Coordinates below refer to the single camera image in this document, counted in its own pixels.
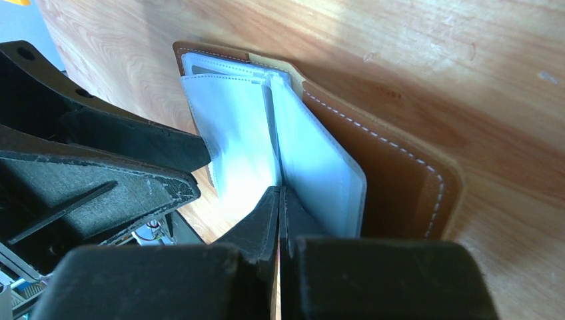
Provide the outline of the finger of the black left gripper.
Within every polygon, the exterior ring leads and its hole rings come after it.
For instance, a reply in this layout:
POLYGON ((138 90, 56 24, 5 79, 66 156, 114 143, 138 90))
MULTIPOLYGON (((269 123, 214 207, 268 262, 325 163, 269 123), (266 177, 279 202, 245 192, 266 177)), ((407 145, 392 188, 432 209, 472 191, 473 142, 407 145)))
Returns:
POLYGON ((211 161, 201 137, 90 94, 23 40, 1 44, 1 124, 187 173, 211 161))
POLYGON ((200 197, 201 140, 175 155, 126 155, 1 127, 1 262, 50 274, 82 245, 112 245, 200 197))

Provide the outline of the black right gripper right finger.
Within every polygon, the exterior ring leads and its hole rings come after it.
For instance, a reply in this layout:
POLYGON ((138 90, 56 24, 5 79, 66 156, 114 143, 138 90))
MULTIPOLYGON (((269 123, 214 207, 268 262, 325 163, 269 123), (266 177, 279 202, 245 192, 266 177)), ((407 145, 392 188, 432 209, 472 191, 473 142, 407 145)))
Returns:
POLYGON ((283 319, 497 319, 471 254, 449 241, 340 238, 280 191, 283 319))

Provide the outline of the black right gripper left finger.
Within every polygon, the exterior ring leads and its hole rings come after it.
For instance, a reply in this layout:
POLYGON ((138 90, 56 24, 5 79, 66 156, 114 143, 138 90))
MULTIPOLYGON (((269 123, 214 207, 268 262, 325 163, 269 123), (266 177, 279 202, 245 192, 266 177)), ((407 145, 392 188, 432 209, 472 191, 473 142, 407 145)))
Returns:
POLYGON ((271 319, 280 189, 213 243, 83 246, 58 264, 34 319, 271 319))

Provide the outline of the brown leather card holder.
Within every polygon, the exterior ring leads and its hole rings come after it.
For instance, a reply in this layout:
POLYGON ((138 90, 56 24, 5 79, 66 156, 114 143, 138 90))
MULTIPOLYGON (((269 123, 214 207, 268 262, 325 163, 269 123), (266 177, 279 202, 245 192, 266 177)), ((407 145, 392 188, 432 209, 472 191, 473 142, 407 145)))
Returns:
POLYGON ((188 41, 174 42, 173 50, 177 59, 203 53, 289 72, 298 96, 366 174, 362 236, 445 238, 464 183, 460 167, 437 148, 337 97, 289 60, 188 41))

